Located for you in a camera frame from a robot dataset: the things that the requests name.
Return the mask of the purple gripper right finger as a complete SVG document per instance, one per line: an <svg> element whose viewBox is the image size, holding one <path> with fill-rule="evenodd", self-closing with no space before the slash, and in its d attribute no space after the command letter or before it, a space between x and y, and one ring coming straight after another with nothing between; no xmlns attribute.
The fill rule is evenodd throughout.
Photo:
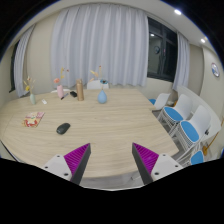
<svg viewBox="0 0 224 224"><path fill-rule="evenodd" d="M137 143L132 144L132 155L145 185L182 169L168 154L157 154Z"/></svg>

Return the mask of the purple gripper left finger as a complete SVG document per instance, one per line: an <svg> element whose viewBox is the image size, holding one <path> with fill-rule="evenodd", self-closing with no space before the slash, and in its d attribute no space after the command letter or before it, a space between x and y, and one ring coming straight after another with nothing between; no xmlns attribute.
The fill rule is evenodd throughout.
<svg viewBox="0 0 224 224"><path fill-rule="evenodd" d="M89 143L66 155L57 154L42 169L79 185L91 154Z"/></svg>

